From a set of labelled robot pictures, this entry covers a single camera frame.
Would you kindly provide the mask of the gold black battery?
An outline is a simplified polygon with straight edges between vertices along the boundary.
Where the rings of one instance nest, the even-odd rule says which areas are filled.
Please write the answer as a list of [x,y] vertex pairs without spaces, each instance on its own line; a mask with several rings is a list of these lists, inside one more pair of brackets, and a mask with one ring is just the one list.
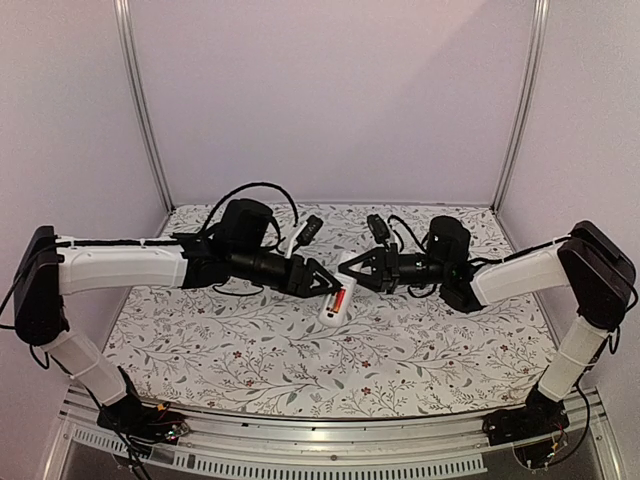
[[340,297],[337,294],[332,295],[329,298],[329,301],[326,306],[326,310],[329,313],[338,313],[340,309],[340,302],[341,302]]

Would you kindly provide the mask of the red battery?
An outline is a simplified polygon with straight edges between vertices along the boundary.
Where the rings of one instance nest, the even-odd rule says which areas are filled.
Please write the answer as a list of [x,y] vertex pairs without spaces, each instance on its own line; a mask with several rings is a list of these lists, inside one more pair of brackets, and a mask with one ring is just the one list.
[[341,290],[337,293],[337,295],[340,297],[340,300],[341,300],[341,302],[340,302],[340,309],[339,309],[339,312],[340,312],[341,307],[342,307],[342,305],[343,305],[343,303],[344,303],[344,301],[345,301],[345,298],[347,297],[347,290],[346,290],[346,289],[341,289]]

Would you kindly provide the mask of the white remote control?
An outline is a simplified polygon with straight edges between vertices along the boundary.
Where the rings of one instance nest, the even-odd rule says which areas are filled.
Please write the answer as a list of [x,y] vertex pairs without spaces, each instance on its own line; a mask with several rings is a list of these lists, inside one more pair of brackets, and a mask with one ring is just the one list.
[[337,328],[344,324],[357,282],[351,276],[342,274],[336,268],[334,277],[341,283],[341,288],[325,296],[318,316],[319,322],[328,328]]

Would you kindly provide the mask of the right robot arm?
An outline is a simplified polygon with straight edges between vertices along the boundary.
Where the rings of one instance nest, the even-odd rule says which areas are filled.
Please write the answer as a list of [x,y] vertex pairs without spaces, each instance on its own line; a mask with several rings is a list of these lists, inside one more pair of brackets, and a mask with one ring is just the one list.
[[377,247],[341,262],[338,271],[368,290],[391,294],[399,286],[436,286],[451,309],[474,313],[521,295],[571,289],[577,317],[517,415],[517,427],[527,436],[554,422],[555,407],[639,301],[633,262],[590,221],[501,259],[471,257],[471,233],[454,217],[433,218],[418,253],[403,253],[390,243],[379,216],[367,221]]

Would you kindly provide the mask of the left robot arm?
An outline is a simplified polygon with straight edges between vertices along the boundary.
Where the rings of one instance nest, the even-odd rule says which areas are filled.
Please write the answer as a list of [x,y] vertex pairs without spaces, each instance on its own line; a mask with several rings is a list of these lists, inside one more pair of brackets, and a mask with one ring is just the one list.
[[61,364],[100,406],[109,409],[111,419],[126,433],[141,433],[149,423],[146,408],[126,374],[92,341],[71,330],[64,314],[64,296],[137,286],[200,289],[230,279],[303,299],[338,292],[341,282],[321,263],[294,252],[310,243],[321,220],[310,217],[283,255],[263,243],[274,222],[267,205],[236,199],[213,226],[164,238],[80,240],[61,238],[52,227],[41,226],[31,238],[10,289],[13,329],[24,343]]

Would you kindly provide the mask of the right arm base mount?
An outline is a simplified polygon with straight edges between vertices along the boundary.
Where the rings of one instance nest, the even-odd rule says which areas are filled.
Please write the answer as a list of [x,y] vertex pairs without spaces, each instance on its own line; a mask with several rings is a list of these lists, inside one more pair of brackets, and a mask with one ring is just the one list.
[[482,420],[482,431],[491,446],[548,435],[568,426],[564,402],[552,401],[538,390],[529,393],[523,406],[498,409]]

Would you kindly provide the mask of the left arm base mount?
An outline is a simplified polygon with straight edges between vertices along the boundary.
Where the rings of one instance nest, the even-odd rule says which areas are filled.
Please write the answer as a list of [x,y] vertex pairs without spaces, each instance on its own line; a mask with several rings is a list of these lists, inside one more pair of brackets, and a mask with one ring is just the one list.
[[175,445],[190,433],[186,417],[171,409],[169,402],[153,407],[128,395],[110,406],[101,406],[97,424],[135,441]]

